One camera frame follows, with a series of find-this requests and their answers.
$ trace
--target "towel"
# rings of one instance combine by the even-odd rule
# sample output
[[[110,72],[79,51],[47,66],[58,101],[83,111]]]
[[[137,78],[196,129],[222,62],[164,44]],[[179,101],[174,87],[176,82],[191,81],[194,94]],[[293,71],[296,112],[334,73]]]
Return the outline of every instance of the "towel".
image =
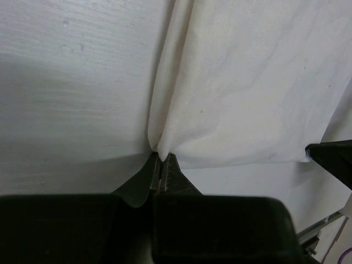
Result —
[[[182,168],[306,162],[352,77],[352,1],[176,1],[148,139]]]

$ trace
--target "purple cable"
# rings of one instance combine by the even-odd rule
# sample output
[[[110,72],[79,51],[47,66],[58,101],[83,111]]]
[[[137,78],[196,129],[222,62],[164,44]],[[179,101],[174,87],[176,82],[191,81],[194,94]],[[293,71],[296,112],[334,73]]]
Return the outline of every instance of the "purple cable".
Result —
[[[352,247],[350,247],[345,252],[343,252],[342,255],[339,257],[337,264],[342,264],[343,259],[347,256],[348,253],[351,253],[351,252],[352,252]]]

